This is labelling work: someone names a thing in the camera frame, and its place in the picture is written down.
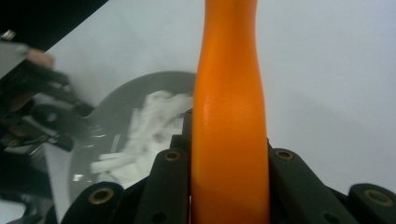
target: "gray bowl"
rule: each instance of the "gray bowl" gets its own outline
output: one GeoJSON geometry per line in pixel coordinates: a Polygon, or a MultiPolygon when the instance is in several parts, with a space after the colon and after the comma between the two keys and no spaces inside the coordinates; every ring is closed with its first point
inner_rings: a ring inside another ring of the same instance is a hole
{"type": "Polygon", "coordinates": [[[90,164],[100,154],[120,151],[130,127],[132,111],[143,106],[145,97],[155,91],[173,94],[193,93],[195,74],[160,72],[145,75],[120,86],[85,118],[53,105],[38,105],[35,111],[56,120],[41,119],[40,123],[73,139],[72,160],[68,175],[69,196],[73,202],[97,175],[91,174],[90,164]]]}

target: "white backdrop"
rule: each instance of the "white backdrop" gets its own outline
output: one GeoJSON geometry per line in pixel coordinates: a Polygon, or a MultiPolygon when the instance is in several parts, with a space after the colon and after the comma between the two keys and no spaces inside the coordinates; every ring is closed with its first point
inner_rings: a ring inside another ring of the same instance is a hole
{"type": "MultiPolygon", "coordinates": [[[[344,193],[363,182],[396,192],[395,11],[391,0],[259,3],[271,143],[300,154],[344,193]]],[[[133,78],[195,72],[203,22],[203,0],[113,0],[49,52],[78,96],[98,105],[133,78]]],[[[66,186],[55,179],[64,181],[69,155],[48,155],[57,200],[66,186]]]]}

